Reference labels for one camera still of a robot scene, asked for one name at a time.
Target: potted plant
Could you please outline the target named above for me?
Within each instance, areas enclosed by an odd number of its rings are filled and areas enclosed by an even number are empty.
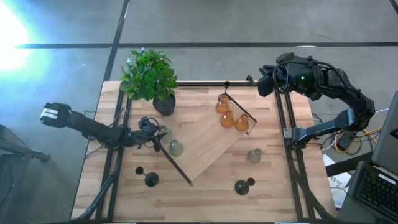
[[[172,63],[163,51],[131,51],[127,70],[122,68],[122,90],[133,100],[153,99],[154,108],[163,116],[170,116],[175,108],[174,88],[178,86]]]

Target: wooden table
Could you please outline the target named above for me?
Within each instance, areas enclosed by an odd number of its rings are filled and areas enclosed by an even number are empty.
[[[180,126],[196,121],[214,107],[217,96],[223,91],[223,87],[176,89],[177,105],[173,121]],[[104,124],[112,122],[118,92],[119,82],[104,82],[96,121]],[[230,87],[228,93],[257,119],[250,135],[244,135],[217,158],[193,181],[194,187],[186,183],[161,152],[155,153],[145,147],[140,150],[136,147],[125,149],[114,210],[115,222],[297,221],[275,95],[263,98],[258,95],[256,87]],[[297,126],[313,125],[308,99],[296,93],[291,94],[291,99]],[[288,118],[287,108],[284,111]],[[133,101],[129,126],[137,129],[137,122],[143,116],[152,116],[160,124],[170,122],[170,118],[163,119],[156,112],[152,102]],[[88,152],[98,147],[97,142],[90,142]],[[246,160],[248,151],[255,148],[263,151],[258,164]],[[334,214],[319,147],[309,144],[303,156],[312,192]],[[105,157],[106,150],[103,150],[90,155],[85,161],[72,218],[83,213],[98,193]],[[145,186],[144,177],[134,172],[137,166],[142,166],[146,172],[158,173],[159,184],[153,188]],[[247,195],[238,195],[234,191],[235,182],[248,177],[254,178],[256,184],[250,187]],[[302,192],[300,197],[307,217]],[[108,201],[109,197],[106,197],[103,216],[108,211]]]

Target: black plant pot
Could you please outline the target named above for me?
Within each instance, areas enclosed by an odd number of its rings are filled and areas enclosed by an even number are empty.
[[[175,108],[175,97],[170,95],[164,101],[160,101],[159,99],[154,99],[154,108],[163,116],[170,116],[174,113]]]

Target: orange bottle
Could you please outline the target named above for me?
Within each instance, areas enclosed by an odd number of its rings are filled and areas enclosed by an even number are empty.
[[[249,129],[249,116],[242,114],[240,118],[235,121],[235,129],[240,132],[245,132]]]
[[[219,114],[224,114],[228,110],[229,110],[228,97],[225,95],[221,95],[218,98],[218,103],[216,104],[216,111]]]
[[[234,123],[234,116],[231,110],[226,111],[225,114],[220,118],[220,124],[224,128],[232,128]]]

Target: concrete floor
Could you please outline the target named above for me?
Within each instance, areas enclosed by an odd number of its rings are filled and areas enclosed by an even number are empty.
[[[88,142],[71,129],[41,125],[39,116],[51,101],[95,110],[110,49],[15,50],[8,43],[112,43],[122,5],[123,0],[0,1],[0,17],[8,16],[0,20],[0,29],[6,29],[0,37],[6,49],[0,52],[0,123],[51,154],[48,163],[30,163],[13,223],[68,220]],[[121,42],[398,41],[397,21],[388,0],[137,0],[130,2]],[[377,109],[387,108],[398,89],[398,47],[164,50],[179,80],[242,80],[249,73],[259,78],[259,67],[295,52],[345,70]],[[118,50],[111,80],[121,76],[129,51]],[[347,108],[328,98],[311,106],[314,113]],[[385,116],[375,115],[368,129],[381,126]],[[348,158],[332,149],[326,153],[336,161]]]

